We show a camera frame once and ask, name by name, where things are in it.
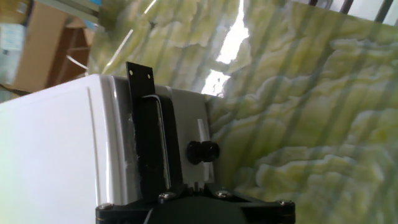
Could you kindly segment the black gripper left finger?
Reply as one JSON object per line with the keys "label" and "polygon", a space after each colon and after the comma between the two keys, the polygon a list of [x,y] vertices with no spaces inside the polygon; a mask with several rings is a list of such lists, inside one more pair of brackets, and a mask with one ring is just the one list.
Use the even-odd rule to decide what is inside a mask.
{"label": "black gripper left finger", "polygon": [[96,207],[95,223],[144,223],[144,220],[154,207],[183,197],[192,196],[194,190],[195,187],[183,184],[177,188],[161,192],[154,197],[142,198],[127,205],[103,203]]}

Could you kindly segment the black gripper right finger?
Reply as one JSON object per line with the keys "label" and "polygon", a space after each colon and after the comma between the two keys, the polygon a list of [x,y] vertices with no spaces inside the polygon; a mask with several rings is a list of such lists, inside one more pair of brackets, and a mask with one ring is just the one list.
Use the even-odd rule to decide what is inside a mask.
{"label": "black gripper right finger", "polygon": [[216,184],[195,183],[195,195],[236,207],[247,223],[294,224],[295,203],[291,200],[265,202]]}

